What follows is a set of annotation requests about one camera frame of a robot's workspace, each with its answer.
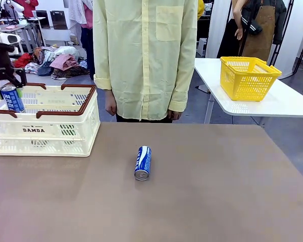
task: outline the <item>red sweater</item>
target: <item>red sweater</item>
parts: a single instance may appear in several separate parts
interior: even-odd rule
[[[26,18],[34,17],[32,11],[34,11],[35,7],[38,6],[38,0],[30,0],[29,4],[27,4],[25,0],[14,0],[14,1],[24,7],[25,11],[23,12],[23,14],[25,15]]]

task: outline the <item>shirt cuff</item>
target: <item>shirt cuff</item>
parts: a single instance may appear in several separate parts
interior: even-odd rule
[[[170,101],[168,109],[174,112],[184,112],[186,109],[186,102]]]
[[[110,79],[98,78],[94,75],[94,83],[96,86],[103,90],[112,90]]]

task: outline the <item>white plastic crate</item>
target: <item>white plastic crate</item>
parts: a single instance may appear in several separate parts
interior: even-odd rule
[[[89,156],[100,126],[94,85],[23,88],[26,113],[0,100],[0,155]]]

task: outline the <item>black skirt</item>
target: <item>black skirt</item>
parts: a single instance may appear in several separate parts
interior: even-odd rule
[[[238,26],[234,19],[230,19],[226,25],[217,58],[239,55],[240,41],[234,36],[237,29]]]

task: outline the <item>person's right hand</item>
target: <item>person's right hand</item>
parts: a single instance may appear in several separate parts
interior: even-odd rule
[[[117,113],[117,103],[112,90],[106,90],[106,111],[112,116]]]
[[[241,29],[237,29],[236,33],[234,34],[234,36],[237,37],[237,40],[241,40],[242,36],[243,36],[243,28]]]

